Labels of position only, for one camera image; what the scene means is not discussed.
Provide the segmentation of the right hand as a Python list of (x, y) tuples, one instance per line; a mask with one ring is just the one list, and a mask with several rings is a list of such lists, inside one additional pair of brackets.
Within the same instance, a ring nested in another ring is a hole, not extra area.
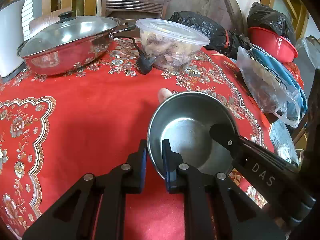
[(171, 97), (173, 95), (172, 91), (170, 91), (167, 88), (161, 88), (157, 93), (157, 98), (159, 103), (162, 103), (167, 98)]

